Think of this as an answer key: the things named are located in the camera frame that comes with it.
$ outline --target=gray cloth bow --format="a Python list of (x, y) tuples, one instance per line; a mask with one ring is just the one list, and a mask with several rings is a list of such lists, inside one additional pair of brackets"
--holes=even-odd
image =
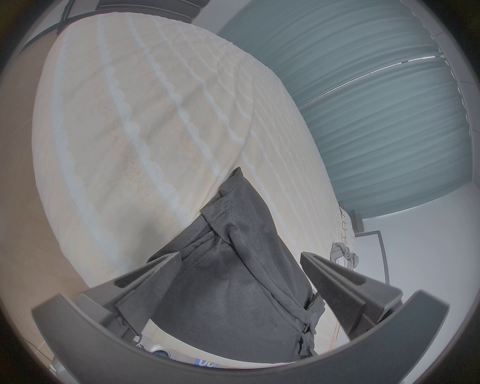
[(330, 260), (336, 263), (340, 257), (345, 257), (347, 260), (347, 268), (353, 270), (359, 264), (359, 257), (350, 252), (350, 248), (344, 243), (333, 243), (332, 250), (330, 251)]

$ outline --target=mattress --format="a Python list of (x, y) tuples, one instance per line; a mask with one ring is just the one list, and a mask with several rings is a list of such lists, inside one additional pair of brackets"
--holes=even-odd
[[(281, 81), (191, 24), (135, 13), (81, 19), (58, 37), (36, 95), (36, 184), (60, 247), (90, 287), (185, 229), (241, 167), (297, 261), (329, 257), (342, 215)], [(338, 324), (327, 309), (316, 351)]]

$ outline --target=black garment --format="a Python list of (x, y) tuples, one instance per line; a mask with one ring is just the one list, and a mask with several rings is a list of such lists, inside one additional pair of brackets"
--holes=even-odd
[(324, 301), (312, 299), (307, 277), (240, 168), (200, 212), (149, 259), (180, 251), (183, 260), (152, 321), (229, 359), (278, 363), (314, 354)]

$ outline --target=curtain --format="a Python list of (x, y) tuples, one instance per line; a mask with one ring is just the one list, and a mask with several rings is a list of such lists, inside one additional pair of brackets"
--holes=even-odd
[(397, 212), (471, 180), (456, 80), (400, 1), (253, 0), (219, 35), (282, 80), (348, 212)]

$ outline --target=wooden floor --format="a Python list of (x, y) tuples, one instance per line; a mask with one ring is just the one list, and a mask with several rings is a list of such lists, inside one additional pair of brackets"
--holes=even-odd
[(33, 171), (34, 100), (56, 37), (53, 31), (28, 46), (0, 84), (0, 300), (6, 316), (47, 366), (53, 354), (31, 309), (57, 293), (74, 298), (87, 289), (53, 235)]

